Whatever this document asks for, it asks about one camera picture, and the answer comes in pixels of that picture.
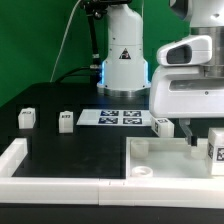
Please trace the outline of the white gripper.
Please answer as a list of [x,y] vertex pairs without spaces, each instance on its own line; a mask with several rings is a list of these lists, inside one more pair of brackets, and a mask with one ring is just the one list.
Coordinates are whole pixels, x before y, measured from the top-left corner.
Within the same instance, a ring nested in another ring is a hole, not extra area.
[[187,144],[196,147],[189,118],[224,117],[224,79],[204,77],[199,66],[159,66],[152,77],[149,110],[156,118],[179,118]]

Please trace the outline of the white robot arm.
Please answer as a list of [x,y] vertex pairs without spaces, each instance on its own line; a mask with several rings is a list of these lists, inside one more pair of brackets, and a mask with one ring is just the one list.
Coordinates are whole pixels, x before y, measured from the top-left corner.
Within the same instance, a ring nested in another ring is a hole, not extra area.
[[190,23],[190,34],[158,49],[158,67],[149,76],[141,16],[109,2],[108,56],[97,87],[112,96],[148,91],[152,116],[177,118],[193,145],[192,118],[224,117],[224,0],[169,0],[169,7]]

